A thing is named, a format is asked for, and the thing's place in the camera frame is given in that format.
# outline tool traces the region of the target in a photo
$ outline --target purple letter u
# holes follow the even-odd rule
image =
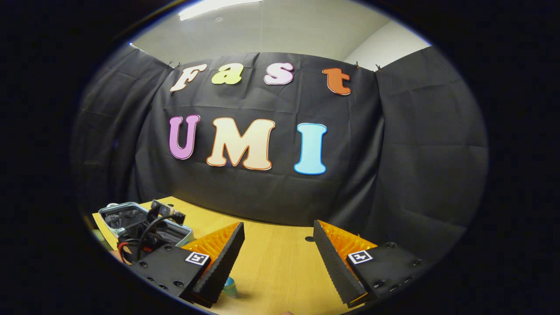
[[[181,116],[172,117],[169,120],[171,131],[169,133],[169,149],[171,154],[179,160],[186,160],[190,158],[194,151],[194,132],[196,131],[197,123],[200,121],[199,115],[190,115],[185,118],[187,123],[186,129],[186,144],[184,148],[179,146],[179,126],[183,123]]]

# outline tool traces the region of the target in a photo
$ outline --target blue letter i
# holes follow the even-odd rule
[[[321,147],[326,127],[322,124],[301,123],[297,125],[297,130],[301,133],[301,157],[293,169],[307,175],[325,173],[326,167],[321,163]]]

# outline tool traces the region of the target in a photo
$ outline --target bottle cap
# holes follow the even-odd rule
[[[226,280],[226,284],[223,286],[224,289],[229,289],[233,286],[235,286],[235,281],[232,278],[228,277]]]

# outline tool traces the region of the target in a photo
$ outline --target screw hole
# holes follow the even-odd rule
[[[382,287],[384,284],[385,284],[384,281],[378,281],[378,282],[374,283],[374,288],[375,288],[375,289],[380,288],[380,287]]]
[[[393,286],[391,289],[389,289],[389,292],[398,289],[398,287],[400,287],[400,284]]]

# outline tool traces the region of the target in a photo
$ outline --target small bottle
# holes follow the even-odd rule
[[[228,277],[226,285],[223,286],[223,291],[232,298],[237,298],[237,289],[235,288],[235,281]]]

